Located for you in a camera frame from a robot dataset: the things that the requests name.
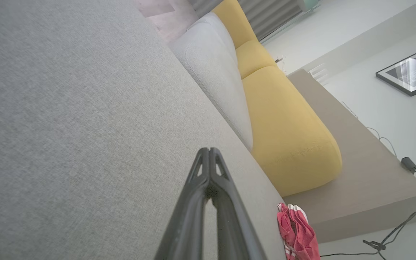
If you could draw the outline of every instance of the black cable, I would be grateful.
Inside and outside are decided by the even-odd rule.
[[[384,260],[386,260],[386,258],[381,254],[381,252],[378,252],[378,255],[380,255],[381,258],[383,258]]]
[[[379,251],[375,253],[332,253],[330,255],[321,255],[320,257],[332,256],[332,255],[378,255],[378,253]]]
[[[406,224],[412,220],[414,217],[416,216],[416,211],[413,212],[404,222],[402,222],[401,224],[399,224],[397,227],[395,227],[384,239],[383,241],[380,243],[382,246],[384,246],[386,248],[386,245],[393,243],[396,238],[398,237],[399,233],[401,232],[401,230],[406,226]],[[393,240],[389,241],[388,243],[385,243],[386,240],[388,240],[395,232],[397,231],[396,235],[394,236]],[[332,253],[330,255],[321,255],[320,257],[326,257],[326,256],[332,256],[332,255],[380,255],[381,258],[383,258],[383,260],[386,260],[386,258],[381,254],[381,249],[378,249],[376,253]]]

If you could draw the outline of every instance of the sofa cushion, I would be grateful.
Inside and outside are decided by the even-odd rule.
[[[255,146],[251,154],[281,196],[321,186],[341,171],[338,145],[277,66],[243,79]]]
[[[234,47],[234,42],[232,41],[231,35],[229,34],[228,30],[226,29],[224,24],[219,19],[219,17],[215,13],[211,13],[211,12],[207,13],[202,18],[198,19],[193,25],[191,25],[190,28],[192,28],[192,26],[194,26],[198,23],[208,23],[209,25],[211,25],[211,27],[218,33],[222,42],[226,46],[229,54],[234,59],[235,64],[238,64],[237,63],[237,54],[235,52],[235,47]]]
[[[171,48],[238,138],[251,150],[253,134],[240,73],[213,26],[209,23],[193,25]]]
[[[242,44],[236,49],[236,53],[242,79],[265,66],[277,66],[269,52],[256,40]]]
[[[212,12],[226,26],[236,48],[247,41],[258,40],[238,0],[223,0]]]

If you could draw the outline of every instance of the white cushion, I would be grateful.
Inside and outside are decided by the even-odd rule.
[[[232,41],[231,35],[222,23],[221,19],[215,13],[207,13],[202,18],[198,19],[189,29],[198,23],[208,23],[218,33],[222,42],[227,48],[227,51],[232,56],[235,64],[238,65],[237,54],[235,52],[234,42]]]
[[[197,23],[171,49],[248,150],[250,115],[236,62],[210,23]]]

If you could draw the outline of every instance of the sofa seam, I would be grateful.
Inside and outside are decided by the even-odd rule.
[[[188,67],[190,68],[190,70],[192,71],[192,73],[195,75],[195,77],[197,78],[197,80],[200,82],[200,84],[202,84],[203,85],[203,88],[206,90],[206,92],[205,91],[203,91],[203,89],[202,89],[202,91],[204,92],[204,94],[205,95],[207,95],[207,93],[208,93],[208,99],[212,102],[212,103],[214,103],[214,106],[215,106],[215,108],[218,110],[218,112],[222,115],[222,117],[224,118],[224,120],[226,120],[226,122],[230,125],[230,127],[232,128],[232,130],[236,133],[236,135],[237,136],[241,136],[242,137],[242,143],[245,145],[245,146],[247,146],[246,144],[245,144],[245,141],[243,140],[244,139],[244,137],[243,137],[243,135],[238,131],[238,129],[236,128],[236,126],[233,124],[233,122],[229,119],[229,117],[227,117],[227,115],[226,115],[226,113],[224,112],[224,110],[221,108],[221,106],[219,106],[219,104],[218,104],[218,102],[216,102],[216,100],[214,99],[214,97],[212,96],[212,94],[210,93],[210,91],[208,91],[208,89],[205,87],[205,84],[203,84],[203,82],[200,80],[200,78],[198,77],[198,75],[195,73],[195,71],[192,69],[192,66],[190,66],[190,63],[188,62],[188,60],[187,60],[187,51],[189,50],[189,48],[192,46],[192,43],[193,43],[193,41],[187,46],[187,48],[186,48],[186,50],[185,50],[185,52],[184,52],[184,59],[185,59],[185,62],[187,63],[187,65],[188,65]]]
[[[310,151],[312,151],[312,152],[313,152],[313,151],[315,151],[315,150],[317,150],[317,149],[319,149],[319,148],[322,148],[322,147],[327,146],[329,143],[331,144],[331,142],[326,141],[326,142],[325,142],[325,144],[313,145],[313,146],[312,146],[312,147],[310,147],[310,148],[306,148],[306,149],[299,150],[299,151],[297,151],[297,152],[291,153],[291,154],[286,155],[286,156],[281,156],[281,157],[279,157],[279,158],[275,158],[274,160],[271,160],[271,161],[269,161],[268,163],[264,163],[264,164],[261,164],[261,165],[271,165],[271,164],[273,164],[273,163],[277,163],[277,162],[279,162],[279,161],[283,161],[284,159],[291,158],[291,157],[293,157],[293,156],[295,156],[295,155],[297,155],[297,154],[299,154],[299,153],[302,153],[302,152],[310,152]]]

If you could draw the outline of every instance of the power adapter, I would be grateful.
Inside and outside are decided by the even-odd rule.
[[[408,158],[408,157],[404,157],[401,160],[401,163],[412,173],[414,174],[416,171],[416,165],[413,163],[413,161]]]

